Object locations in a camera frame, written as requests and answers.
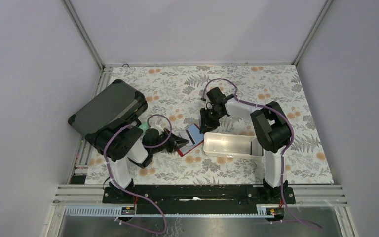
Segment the red card holder wallet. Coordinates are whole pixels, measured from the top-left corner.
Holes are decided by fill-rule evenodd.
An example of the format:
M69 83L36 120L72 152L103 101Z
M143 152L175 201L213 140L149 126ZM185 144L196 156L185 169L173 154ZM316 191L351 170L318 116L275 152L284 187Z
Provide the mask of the red card holder wallet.
M178 133L178 136L188 140L188 143L178 149L178 154L183 157L204 141L204 134L200 132L198 125L193 124Z

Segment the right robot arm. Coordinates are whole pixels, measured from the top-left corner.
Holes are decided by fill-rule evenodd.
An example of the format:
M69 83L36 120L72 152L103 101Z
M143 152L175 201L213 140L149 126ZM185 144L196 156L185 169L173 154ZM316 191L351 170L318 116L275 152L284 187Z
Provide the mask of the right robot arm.
M200 109L201 134L217 129L224 116L252 122L256 139L265 151L265 182L269 186L264 188L263 196L269 203L278 202L283 197L280 188L284 182L282 155L291 145L294 133L280 105L275 101L259 105L236 95L225 96L218 87L204 91L201 100L206 104Z

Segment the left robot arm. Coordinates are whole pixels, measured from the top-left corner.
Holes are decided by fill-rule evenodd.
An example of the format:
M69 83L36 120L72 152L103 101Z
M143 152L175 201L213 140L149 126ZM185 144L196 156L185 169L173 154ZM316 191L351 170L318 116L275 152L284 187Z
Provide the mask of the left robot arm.
M148 123L135 126L118 119L92 134L93 145L104 156L114 196L122 203L133 198L128 163L146 168L159 152L173 153L190 141L172 133L171 128Z

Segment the white plastic tray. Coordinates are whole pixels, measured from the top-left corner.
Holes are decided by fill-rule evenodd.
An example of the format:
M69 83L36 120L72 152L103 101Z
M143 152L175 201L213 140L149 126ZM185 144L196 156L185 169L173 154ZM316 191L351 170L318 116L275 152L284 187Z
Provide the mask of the white plastic tray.
M255 136L233 135L207 132L204 135L203 151L208 156L259 160L261 157L250 155L250 143L257 140Z

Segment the mint green tube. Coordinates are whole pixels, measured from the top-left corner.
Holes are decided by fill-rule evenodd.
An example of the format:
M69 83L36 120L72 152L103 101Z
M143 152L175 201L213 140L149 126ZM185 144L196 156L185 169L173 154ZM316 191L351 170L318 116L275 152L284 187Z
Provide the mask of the mint green tube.
M139 125L138 128L141 129L142 132L143 132L141 136L144 136L145 133L146 133L151 127L149 126L149 124L148 124L147 122L145 122L145 123L142 123L141 125Z

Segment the floral table mat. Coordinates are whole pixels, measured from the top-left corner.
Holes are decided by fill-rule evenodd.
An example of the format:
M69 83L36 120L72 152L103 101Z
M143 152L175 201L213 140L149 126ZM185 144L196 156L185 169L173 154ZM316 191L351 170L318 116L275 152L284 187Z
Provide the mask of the floral table mat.
M148 109L140 121L173 128L174 133L200 123L204 90L218 87L256 104L278 102L294 128L295 141L285 153L290 184L330 184L333 178L296 67L175 66L116 67L121 79L142 92ZM264 161L207 156L202 146L181 157L157 153L146 168L129 164L135 184L259 184Z

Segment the black hard case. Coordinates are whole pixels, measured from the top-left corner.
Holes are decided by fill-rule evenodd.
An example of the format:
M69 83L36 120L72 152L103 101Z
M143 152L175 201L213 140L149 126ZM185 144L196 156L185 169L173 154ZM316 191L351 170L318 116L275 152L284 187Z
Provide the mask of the black hard case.
M121 119L134 122L146 109L144 94L125 81L116 79L68 119L80 135L92 135Z

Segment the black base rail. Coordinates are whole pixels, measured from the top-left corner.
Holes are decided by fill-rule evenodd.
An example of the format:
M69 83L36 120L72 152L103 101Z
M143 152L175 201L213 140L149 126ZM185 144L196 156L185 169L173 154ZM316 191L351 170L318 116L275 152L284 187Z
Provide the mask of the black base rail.
M60 185L53 200L72 216L97 217L242 217L275 220L285 207L346 207L339 185L293 185L272 202L260 199L259 185L138 185L138 198L120 197L110 187Z

